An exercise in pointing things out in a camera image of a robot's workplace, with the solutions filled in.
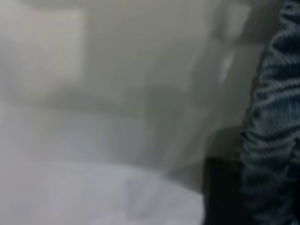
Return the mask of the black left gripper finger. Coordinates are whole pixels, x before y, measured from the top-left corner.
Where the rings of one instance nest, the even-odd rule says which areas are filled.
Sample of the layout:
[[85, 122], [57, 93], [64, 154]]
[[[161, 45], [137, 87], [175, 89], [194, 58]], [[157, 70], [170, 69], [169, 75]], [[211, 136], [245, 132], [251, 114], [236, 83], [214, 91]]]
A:
[[240, 195], [240, 164], [221, 158], [205, 160], [202, 192], [205, 225], [241, 225], [245, 211]]

